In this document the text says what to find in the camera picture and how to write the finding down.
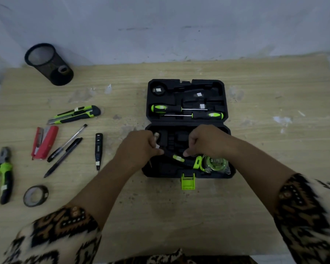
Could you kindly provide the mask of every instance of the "green latch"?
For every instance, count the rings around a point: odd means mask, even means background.
[[[196,189],[196,174],[193,173],[193,176],[186,177],[185,174],[182,173],[181,188],[182,188],[182,190],[195,190]]]

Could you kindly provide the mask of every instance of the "green pliers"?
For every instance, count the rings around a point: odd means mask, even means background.
[[[0,204],[2,205],[9,202],[13,188],[12,164],[10,163],[10,157],[10,148],[3,147],[0,152],[0,175],[2,175]]]
[[[47,124],[62,124],[79,119],[89,119],[99,116],[100,114],[101,111],[97,106],[76,107],[73,110],[54,116],[52,119],[48,120]]]

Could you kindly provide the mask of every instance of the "pliers handle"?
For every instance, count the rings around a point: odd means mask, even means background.
[[[12,164],[4,162],[0,164],[0,175],[2,175],[0,204],[9,202],[13,188]]]

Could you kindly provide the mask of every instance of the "hand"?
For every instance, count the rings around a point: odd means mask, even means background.
[[[214,125],[202,124],[189,134],[189,148],[183,152],[183,156],[205,154],[211,158],[225,158],[230,161],[237,152],[240,141]]]
[[[132,172],[143,168],[155,155],[162,155],[162,149],[155,148],[156,142],[151,131],[132,131],[116,150],[114,161]]]

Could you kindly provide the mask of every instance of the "pliers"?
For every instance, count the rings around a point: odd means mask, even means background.
[[[0,175],[2,175],[0,204],[2,205],[9,202],[13,188],[13,174],[10,157],[10,148],[3,147],[0,151]]]

